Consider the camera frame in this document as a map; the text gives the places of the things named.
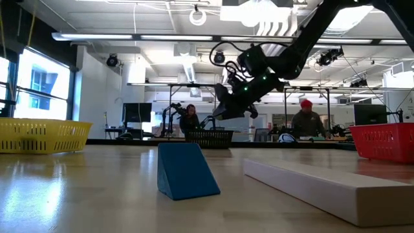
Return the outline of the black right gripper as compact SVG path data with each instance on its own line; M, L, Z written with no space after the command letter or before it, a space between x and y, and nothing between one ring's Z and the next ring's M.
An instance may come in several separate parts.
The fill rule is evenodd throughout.
M219 101L219 105L212 114L216 120L244 117L246 108L250 112L250 118L257 118L259 113L254 102L274 89L282 92L287 83L282 82L275 73L266 73L256 76L250 81L231 75L228 84L232 87L231 94L222 84L214 85L215 95Z

